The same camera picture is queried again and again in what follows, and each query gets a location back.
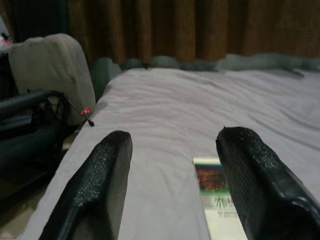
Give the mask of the brown curtain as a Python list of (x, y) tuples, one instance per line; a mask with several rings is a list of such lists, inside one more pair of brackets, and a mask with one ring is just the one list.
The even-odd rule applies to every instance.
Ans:
[(89, 62), (320, 58), (320, 0), (67, 0), (67, 10), (70, 35)]

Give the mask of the glossy packet with green print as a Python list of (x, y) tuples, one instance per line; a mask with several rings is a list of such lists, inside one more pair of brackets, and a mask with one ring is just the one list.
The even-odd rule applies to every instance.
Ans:
[(247, 240), (217, 157), (194, 157), (193, 164), (211, 240)]

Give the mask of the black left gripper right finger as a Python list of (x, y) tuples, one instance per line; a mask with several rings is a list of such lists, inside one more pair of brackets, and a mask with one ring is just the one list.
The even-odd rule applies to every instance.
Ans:
[(320, 240), (320, 202), (254, 130), (224, 127), (216, 150), (247, 240)]

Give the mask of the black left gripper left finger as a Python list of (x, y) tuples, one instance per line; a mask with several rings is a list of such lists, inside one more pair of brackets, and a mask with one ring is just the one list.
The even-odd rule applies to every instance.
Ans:
[(104, 137), (68, 181), (38, 240), (118, 240), (132, 153), (129, 132)]

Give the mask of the black metal frame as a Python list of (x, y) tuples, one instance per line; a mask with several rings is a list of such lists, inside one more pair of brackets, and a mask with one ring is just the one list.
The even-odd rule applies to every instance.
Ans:
[(65, 95), (53, 90), (0, 100), (0, 175), (60, 150), (70, 111)]

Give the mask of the teal blanket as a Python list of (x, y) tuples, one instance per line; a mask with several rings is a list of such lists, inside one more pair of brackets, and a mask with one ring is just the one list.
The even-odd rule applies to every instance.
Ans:
[(191, 63), (178, 61), (171, 56), (156, 56), (150, 63), (130, 58), (125, 63), (116, 63), (110, 57), (101, 57), (89, 67), (91, 74), (102, 74), (113, 78), (130, 69), (178, 69), (193, 72), (242, 71), (242, 70), (303, 70), (320, 72), (320, 57), (307, 58), (285, 54), (261, 53), (250, 56), (226, 54), (221, 59), (208, 61), (197, 59)]

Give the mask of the grey duvet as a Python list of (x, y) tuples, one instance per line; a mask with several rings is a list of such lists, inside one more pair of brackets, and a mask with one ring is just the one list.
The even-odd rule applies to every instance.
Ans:
[(115, 130), (133, 143), (118, 240), (210, 240), (195, 157), (254, 130), (320, 202), (320, 71), (131, 69), (111, 80), (17, 240), (38, 240), (67, 182)]

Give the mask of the grey upright cushion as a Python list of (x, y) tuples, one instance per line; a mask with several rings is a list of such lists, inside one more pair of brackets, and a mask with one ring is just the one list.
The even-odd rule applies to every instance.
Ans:
[(73, 104), (68, 125), (85, 121), (81, 111), (96, 106), (96, 98), (85, 53), (73, 37), (58, 33), (29, 38), (14, 44), (8, 60), (19, 94), (47, 90), (63, 93)]

